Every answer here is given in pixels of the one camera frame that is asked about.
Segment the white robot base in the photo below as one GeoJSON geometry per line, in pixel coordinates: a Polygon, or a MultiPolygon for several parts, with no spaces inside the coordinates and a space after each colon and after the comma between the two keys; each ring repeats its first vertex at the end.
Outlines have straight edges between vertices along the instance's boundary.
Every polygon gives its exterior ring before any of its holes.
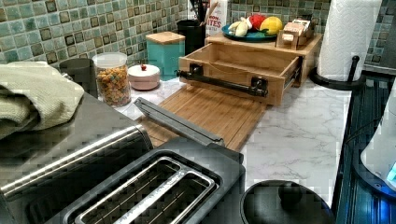
{"type": "Polygon", "coordinates": [[[396,90],[392,84],[384,114],[375,133],[358,157],[355,169],[374,190],[395,199],[396,90]]]}

